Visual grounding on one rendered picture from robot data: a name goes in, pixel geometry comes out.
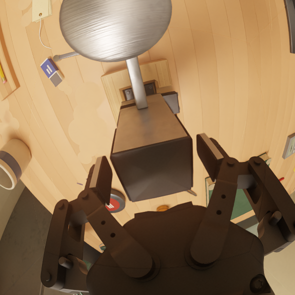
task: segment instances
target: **blue and white eraser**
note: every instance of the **blue and white eraser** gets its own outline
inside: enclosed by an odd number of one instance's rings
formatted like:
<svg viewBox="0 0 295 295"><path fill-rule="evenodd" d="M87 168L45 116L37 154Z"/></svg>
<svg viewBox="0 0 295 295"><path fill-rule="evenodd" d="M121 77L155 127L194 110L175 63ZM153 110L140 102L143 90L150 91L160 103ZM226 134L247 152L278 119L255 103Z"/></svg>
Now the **blue and white eraser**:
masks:
<svg viewBox="0 0 295 295"><path fill-rule="evenodd" d="M51 58L46 58L40 66L55 87L65 78Z"/></svg>

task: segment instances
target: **black box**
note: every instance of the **black box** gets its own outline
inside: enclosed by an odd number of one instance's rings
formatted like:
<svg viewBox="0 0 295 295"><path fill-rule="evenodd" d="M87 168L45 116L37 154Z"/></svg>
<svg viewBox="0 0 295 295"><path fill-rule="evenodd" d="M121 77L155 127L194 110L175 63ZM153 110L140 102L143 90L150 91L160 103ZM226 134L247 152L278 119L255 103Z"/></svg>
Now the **black box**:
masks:
<svg viewBox="0 0 295 295"><path fill-rule="evenodd" d="M190 190L193 141L161 94L148 108L123 102L110 159L128 198L141 201Z"/></svg>

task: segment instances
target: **dark stripe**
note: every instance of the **dark stripe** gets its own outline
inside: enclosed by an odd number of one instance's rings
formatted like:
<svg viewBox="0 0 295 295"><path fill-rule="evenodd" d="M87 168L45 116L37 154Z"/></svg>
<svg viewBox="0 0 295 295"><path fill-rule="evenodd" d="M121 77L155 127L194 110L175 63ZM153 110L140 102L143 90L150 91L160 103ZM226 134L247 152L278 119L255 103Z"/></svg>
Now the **dark stripe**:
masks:
<svg viewBox="0 0 295 295"><path fill-rule="evenodd" d="M22 176L22 169L17 160L8 152L0 150L0 159L5 162L13 171L18 182Z"/></svg>

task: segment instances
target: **white wall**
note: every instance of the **white wall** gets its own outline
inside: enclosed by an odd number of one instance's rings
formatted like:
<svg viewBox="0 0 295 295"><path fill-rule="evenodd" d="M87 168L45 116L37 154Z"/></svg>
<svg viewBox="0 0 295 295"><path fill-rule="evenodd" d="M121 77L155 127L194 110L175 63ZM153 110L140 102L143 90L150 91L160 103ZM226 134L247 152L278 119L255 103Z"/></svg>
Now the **white wall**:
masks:
<svg viewBox="0 0 295 295"><path fill-rule="evenodd" d="M14 189L8 190L0 186L0 240L7 222L22 194L25 185L20 180Z"/></svg>

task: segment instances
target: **white string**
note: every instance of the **white string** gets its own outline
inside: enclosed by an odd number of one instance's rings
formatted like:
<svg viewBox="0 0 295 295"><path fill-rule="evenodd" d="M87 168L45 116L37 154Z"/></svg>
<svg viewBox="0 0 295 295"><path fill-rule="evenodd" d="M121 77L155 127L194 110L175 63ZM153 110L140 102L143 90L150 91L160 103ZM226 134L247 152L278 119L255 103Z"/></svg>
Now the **white string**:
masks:
<svg viewBox="0 0 295 295"><path fill-rule="evenodd" d="M49 48L49 49L52 49L51 47L47 47L43 44L42 40L41 40L41 18L40 18L40 28L39 28L39 39L40 39L40 42L42 43L42 45L46 48Z"/></svg>

